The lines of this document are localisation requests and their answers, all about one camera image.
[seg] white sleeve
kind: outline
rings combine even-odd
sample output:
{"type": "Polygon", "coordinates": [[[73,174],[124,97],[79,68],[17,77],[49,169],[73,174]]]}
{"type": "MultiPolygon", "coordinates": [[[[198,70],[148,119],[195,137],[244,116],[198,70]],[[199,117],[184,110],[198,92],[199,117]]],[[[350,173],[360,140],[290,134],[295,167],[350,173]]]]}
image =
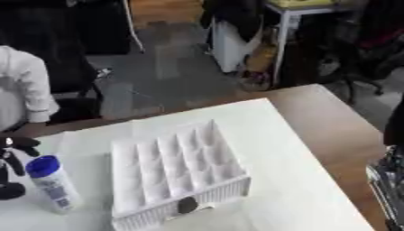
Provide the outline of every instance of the white sleeve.
{"type": "Polygon", "coordinates": [[[11,47],[1,48],[5,49],[7,55],[3,74],[21,84],[28,121],[31,123],[49,121],[53,98],[45,63],[30,53],[17,51],[11,47]]]}

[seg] metal stand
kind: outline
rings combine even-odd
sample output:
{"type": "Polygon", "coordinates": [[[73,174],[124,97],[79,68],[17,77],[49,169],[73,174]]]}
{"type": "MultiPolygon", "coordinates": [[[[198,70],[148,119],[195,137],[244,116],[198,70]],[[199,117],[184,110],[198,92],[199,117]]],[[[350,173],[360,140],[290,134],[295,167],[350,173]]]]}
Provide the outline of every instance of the metal stand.
{"type": "Polygon", "coordinates": [[[122,0],[122,2],[124,4],[124,10],[126,12],[126,19],[128,21],[128,24],[129,24],[129,31],[130,31],[131,36],[133,37],[134,41],[136,42],[137,46],[139,47],[140,52],[144,53],[145,49],[143,47],[143,44],[142,44],[141,40],[139,39],[139,37],[137,36],[136,32],[134,31],[132,10],[131,10],[131,7],[128,4],[129,1],[130,0],[122,0]]]}

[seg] white shirt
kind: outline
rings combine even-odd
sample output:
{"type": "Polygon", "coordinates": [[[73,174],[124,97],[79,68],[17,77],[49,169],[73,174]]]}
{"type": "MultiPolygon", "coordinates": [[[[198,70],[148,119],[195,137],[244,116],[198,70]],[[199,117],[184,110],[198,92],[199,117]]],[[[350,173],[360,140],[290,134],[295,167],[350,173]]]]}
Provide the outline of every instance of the white shirt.
{"type": "Polygon", "coordinates": [[[58,110],[44,62],[0,46],[0,132],[23,122],[47,122],[58,110]]]}

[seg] floor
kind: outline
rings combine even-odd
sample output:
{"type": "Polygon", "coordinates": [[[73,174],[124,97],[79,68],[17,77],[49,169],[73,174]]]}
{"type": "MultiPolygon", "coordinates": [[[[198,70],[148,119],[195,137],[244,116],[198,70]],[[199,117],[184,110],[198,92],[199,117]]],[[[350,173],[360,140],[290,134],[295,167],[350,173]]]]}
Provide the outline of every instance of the floor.
{"type": "MultiPolygon", "coordinates": [[[[138,13],[135,21],[146,52],[133,45],[128,55],[89,57],[96,67],[114,70],[113,77],[98,83],[106,95],[104,117],[143,116],[240,94],[234,77],[224,75],[200,48],[205,32],[196,23],[198,0],[132,0],[131,7],[138,13]]],[[[382,131],[399,103],[403,75],[399,69],[383,81],[385,94],[380,97],[358,84],[353,109],[382,131]]],[[[346,99],[344,84],[327,87],[346,99]]]]}
{"type": "Polygon", "coordinates": [[[233,77],[223,74],[200,44],[205,33],[195,23],[149,23],[139,31],[146,47],[133,45],[124,56],[89,57],[96,67],[114,74],[98,84],[106,95],[103,116],[122,118],[197,106],[209,98],[240,92],[233,77]]]}
{"type": "MultiPolygon", "coordinates": [[[[353,110],[383,131],[392,110],[401,100],[404,91],[403,77],[404,69],[396,69],[386,80],[382,80],[381,84],[384,86],[382,96],[375,96],[373,87],[357,83],[355,87],[358,89],[358,97],[356,104],[352,106],[353,110]]],[[[346,100],[345,84],[335,83],[327,87],[342,100],[346,100]]]]}

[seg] plastic container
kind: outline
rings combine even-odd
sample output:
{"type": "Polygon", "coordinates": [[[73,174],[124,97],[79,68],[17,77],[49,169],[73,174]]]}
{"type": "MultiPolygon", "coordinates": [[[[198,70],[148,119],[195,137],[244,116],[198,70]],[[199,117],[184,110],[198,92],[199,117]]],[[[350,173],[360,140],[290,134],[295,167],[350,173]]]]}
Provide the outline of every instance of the plastic container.
{"type": "Polygon", "coordinates": [[[48,196],[56,212],[64,214],[81,205],[79,194],[55,156],[41,156],[29,162],[25,169],[33,183],[48,196]]]}
{"type": "Polygon", "coordinates": [[[112,164],[116,231],[160,226],[247,196],[251,182],[214,121],[114,141],[112,164]]]}

